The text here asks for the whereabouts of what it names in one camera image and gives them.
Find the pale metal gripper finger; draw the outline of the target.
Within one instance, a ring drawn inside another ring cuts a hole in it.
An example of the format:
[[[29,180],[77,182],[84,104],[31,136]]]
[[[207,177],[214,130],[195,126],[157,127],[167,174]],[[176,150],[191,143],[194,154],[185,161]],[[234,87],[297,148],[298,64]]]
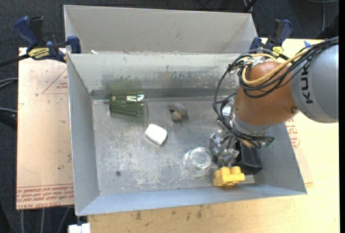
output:
[[[218,137],[215,133],[210,136],[209,150],[212,156],[217,156],[220,153],[220,148],[224,143],[224,139]]]
[[[236,159],[238,155],[239,155],[239,151],[234,148],[223,150],[218,155],[218,166],[231,167],[234,163],[236,163]]]

